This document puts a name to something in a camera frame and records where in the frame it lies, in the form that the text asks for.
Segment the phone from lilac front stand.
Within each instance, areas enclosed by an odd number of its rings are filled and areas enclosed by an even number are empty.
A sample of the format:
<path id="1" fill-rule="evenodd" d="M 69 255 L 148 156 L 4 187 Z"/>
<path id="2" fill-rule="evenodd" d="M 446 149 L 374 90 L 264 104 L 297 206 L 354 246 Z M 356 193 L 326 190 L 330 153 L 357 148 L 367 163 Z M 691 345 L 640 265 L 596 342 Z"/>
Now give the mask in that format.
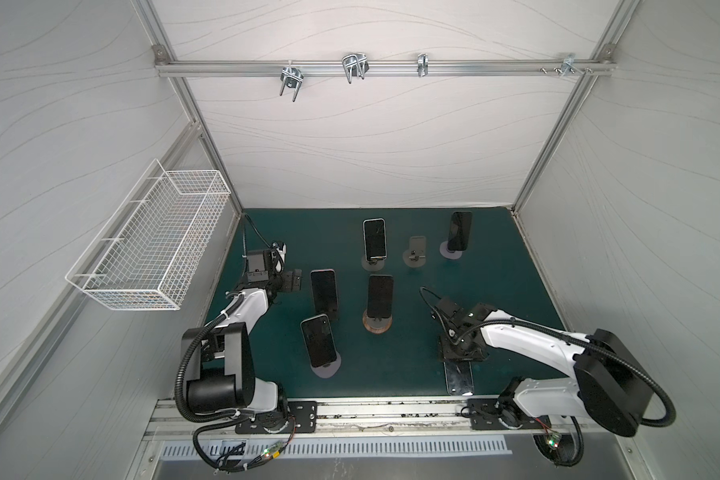
<path id="1" fill-rule="evenodd" d="M 300 329 L 312 368 L 324 367 L 338 359 L 331 321 L 327 315 L 303 320 Z"/>

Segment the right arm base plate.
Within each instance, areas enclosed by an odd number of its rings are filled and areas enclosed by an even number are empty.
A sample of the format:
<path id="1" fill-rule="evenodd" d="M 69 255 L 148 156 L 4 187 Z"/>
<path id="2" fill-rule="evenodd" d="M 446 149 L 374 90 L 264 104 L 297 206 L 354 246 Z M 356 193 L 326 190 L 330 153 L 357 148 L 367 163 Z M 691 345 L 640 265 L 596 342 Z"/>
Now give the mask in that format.
<path id="1" fill-rule="evenodd" d="M 472 430 L 477 431 L 520 429 L 543 431 L 551 426 L 547 416 L 531 417 L 513 401 L 498 398 L 469 397 L 459 415 L 469 421 Z"/>

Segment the phone from grey stand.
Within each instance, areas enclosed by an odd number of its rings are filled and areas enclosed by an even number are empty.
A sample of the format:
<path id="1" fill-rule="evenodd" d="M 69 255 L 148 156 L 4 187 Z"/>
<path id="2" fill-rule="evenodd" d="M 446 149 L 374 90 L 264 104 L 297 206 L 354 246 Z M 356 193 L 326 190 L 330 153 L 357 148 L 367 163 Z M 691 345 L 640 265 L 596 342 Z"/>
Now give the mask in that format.
<path id="1" fill-rule="evenodd" d="M 467 397 L 474 394 L 474 379 L 469 361 L 445 360 L 443 366 L 449 395 Z"/>

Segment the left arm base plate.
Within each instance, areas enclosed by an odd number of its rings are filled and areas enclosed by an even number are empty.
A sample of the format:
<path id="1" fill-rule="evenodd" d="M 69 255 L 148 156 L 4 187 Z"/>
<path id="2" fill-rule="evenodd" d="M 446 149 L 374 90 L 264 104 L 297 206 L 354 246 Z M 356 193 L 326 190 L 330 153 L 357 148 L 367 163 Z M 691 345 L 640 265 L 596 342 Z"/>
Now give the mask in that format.
<path id="1" fill-rule="evenodd" d="M 317 403 L 314 401 L 288 401 L 275 410 L 258 413 L 235 426 L 235 433 L 278 435 L 314 433 L 317 423 Z"/>

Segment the phone from lilac back stand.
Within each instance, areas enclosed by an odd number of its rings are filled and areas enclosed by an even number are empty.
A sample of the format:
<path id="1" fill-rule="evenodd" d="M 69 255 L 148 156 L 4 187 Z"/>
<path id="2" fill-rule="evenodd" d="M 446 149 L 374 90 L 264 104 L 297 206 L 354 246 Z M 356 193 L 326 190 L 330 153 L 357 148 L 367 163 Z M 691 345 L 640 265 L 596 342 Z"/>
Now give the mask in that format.
<path id="1" fill-rule="evenodd" d="M 446 250 L 449 252 L 466 251 L 469 245 L 473 214 L 468 211 L 453 212 L 450 218 L 449 236 Z"/>

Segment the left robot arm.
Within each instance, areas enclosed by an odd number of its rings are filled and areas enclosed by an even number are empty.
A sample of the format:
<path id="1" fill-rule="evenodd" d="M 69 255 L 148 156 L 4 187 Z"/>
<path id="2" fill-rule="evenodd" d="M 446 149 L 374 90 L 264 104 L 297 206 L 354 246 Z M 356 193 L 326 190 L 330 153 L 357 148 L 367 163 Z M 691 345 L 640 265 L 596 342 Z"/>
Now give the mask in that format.
<path id="1" fill-rule="evenodd" d="M 274 304 L 289 292 L 300 273 L 285 270 L 282 242 L 245 255 L 241 280 L 226 293 L 219 314 L 181 339 L 174 400 L 181 416 L 193 423 L 247 418 L 273 431 L 285 427 L 289 409 L 281 385 L 255 373 L 250 333 Z"/>

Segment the phone from lilac stand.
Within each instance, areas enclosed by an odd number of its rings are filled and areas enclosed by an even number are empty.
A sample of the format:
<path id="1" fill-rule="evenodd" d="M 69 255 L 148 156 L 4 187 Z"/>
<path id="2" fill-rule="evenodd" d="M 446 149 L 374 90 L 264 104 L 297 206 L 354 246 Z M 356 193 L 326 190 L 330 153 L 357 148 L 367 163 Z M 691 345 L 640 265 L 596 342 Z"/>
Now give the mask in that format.
<path id="1" fill-rule="evenodd" d="M 331 321 L 327 315 L 303 320 L 300 329 L 312 368 L 324 367 L 338 359 Z"/>
<path id="2" fill-rule="evenodd" d="M 453 212 L 450 218 L 449 236 L 446 250 L 449 252 L 466 251 L 469 245 L 473 214 L 468 211 Z"/>

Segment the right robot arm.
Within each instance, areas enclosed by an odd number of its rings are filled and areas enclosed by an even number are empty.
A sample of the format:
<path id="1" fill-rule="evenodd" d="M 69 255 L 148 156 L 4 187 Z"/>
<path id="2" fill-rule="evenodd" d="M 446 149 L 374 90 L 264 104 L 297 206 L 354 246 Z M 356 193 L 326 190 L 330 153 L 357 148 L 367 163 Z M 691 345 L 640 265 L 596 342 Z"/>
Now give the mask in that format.
<path id="1" fill-rule="evenodd" d="M 642 426 L 666 428 L 677 418 L 669 394 L 612 332 L 554 329 L 479 303 L 464 309 L 448 298 L 430 308 L 441 325 L 443 359 L 482 361 L 492 349 L 511 351 L 559 372 L 556 379 L 514 377 L 487 414 L 508 429 L 542 416 L 594 421 L 633 437 Z"/>

